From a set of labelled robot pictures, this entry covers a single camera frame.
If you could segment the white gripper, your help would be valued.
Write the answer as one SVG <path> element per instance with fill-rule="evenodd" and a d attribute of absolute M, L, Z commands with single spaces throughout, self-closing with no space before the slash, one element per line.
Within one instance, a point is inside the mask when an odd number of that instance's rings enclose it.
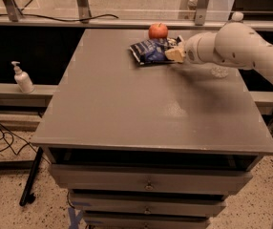
<path fill-rule="evenodd" d="M 183 63 L 185 54 L 186 59 L 190 63 L 203 64 L 205 47 L 203 46 L 203 33 L 198 33 L 193 35 L 185 42 L 183 38 L 179 35 L 176 38 L 167 38 L 168 46 L 173 49 L 169 49 L 165 52 L 166 57 L 169 60 Z"/>

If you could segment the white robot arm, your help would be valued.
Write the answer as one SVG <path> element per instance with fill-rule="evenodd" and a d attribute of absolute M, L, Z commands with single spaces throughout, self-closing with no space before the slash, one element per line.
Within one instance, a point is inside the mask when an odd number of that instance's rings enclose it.
<path fill-rule="evenodd" d="M 188 60 L 174 71 L 187 75 L 206 63 L 254 70 L 273 84 L 273 44 L 242 22 L 228 22 L 216 32 L 198 33 L 186 48 L 198 60 Z M 211 220 L 208 229 L 273 229 L 273 157 L 255 167 L 253 180 L 228 207 Z"/>

